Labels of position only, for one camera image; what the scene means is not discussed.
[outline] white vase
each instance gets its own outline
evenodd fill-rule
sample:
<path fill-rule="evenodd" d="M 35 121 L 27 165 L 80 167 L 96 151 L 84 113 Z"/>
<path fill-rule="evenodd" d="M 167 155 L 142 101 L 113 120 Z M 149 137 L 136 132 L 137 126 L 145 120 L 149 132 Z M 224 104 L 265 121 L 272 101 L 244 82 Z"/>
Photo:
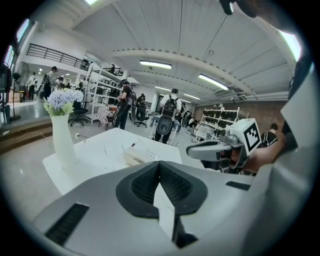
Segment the white vase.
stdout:
<path fill-rule="evenodd" d="M 53 145 L 63 168 L 76 163 L 74 144 L 68 127 L 69 114 L 51 116 Z"/>

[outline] black shirt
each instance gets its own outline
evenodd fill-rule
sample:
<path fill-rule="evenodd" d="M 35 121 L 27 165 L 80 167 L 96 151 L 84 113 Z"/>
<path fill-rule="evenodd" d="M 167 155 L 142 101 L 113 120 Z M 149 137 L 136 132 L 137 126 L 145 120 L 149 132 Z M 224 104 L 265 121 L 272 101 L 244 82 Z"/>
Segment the black shirt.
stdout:
<path fill-rule="evenodd" d="M 127 97 L 130 95 L 131 91 L 132 90 L 131 90 L 130 86 L 125 85 L 123 87 L 122 93 L 126 93 L 126 96 L 125 96 L 125 98 L 120 99 L 120 101 L 119 101 L 120 107 L 125 107 L 127 105 Z"/>
<path fill-rule="evenodd" d="M 261 135 L 261 141 L 262 143 L 267 144 L 266 146 L 272 145 L 277 140 L 278 140 L 277 136 L 271 131 L 264 132 Z"/>
<path fill-rule="evenodd" d="M 136 103 L 142 103 L 142 101 L 145 100 L 145 97 L 140 96 L 137 100 Z"/>

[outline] white table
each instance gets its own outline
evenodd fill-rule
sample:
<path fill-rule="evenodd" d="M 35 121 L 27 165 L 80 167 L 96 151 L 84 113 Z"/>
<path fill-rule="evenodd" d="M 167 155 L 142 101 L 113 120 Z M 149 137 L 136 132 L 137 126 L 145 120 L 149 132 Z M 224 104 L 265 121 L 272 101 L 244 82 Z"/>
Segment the white table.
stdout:
<path fill-rule="evenodd" d="M 93 177 L 129 167 L 123 157 L 123 152 L 133 143 L 144 145 L 160 155 L 163 161 L 182 164 L 177 147 L 159 143 L 119 128 L 113 128 L 75 144 L 77 164 L 68 170 L 63 169 L 56 154 L 46 157 L 43 164 L 56 188 L 62 195 L 65 195 Z M 159 224 L 170 237 L 174 221 L 174 207 L 168 200 L 166 193 L 159 185 L 153 205 L 159 208 Z"/>

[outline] human hand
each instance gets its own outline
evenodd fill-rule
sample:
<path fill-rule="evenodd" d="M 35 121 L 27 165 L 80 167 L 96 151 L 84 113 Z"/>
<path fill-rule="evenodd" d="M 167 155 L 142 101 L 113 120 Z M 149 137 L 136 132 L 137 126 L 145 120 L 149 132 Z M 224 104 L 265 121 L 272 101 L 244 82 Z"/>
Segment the human hand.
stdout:
<path fill-rule="evenodd" d="M 241 168 L 242 171 L 250 171 L 252 173 L 257 173 L 260 167 L 272 164 L 277 158 L 281 150 L 285 145 L 285 139 L 276 141 L 271 146 L 256 148 L 248 157 L 246 163 Z M 231 152 L 231 160 L 237 162 L 240 157 L 240 150 L 233 149 Z"/>

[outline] brick wall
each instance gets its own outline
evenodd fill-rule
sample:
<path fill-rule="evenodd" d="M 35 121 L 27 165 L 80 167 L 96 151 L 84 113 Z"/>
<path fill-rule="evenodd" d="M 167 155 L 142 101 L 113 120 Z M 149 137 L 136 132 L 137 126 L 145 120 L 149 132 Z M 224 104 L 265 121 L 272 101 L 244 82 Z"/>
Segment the brick wall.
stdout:
<path fill-rule="evenodd" d="M 264 133 L 269 130 L 272 123 L 276 123 L 279 127 L 277 136 L 280 136 L 280 131 L 284 124 L 284 118 L 280 113 L 282 107 L 286 104 L 286 101 L 251 101 L 241 103 L 228 103 L 223 104 L 226 110 L 236 110 L 240 107 L 240 110 L 249 113 L 249 118 L 254 118 L 258 124 L 260 133 Z M 193 112 L 194 117 L 197 120 L 201 120 L 205 109 L 213 109 L 213 105 L 197 106 Z"/>

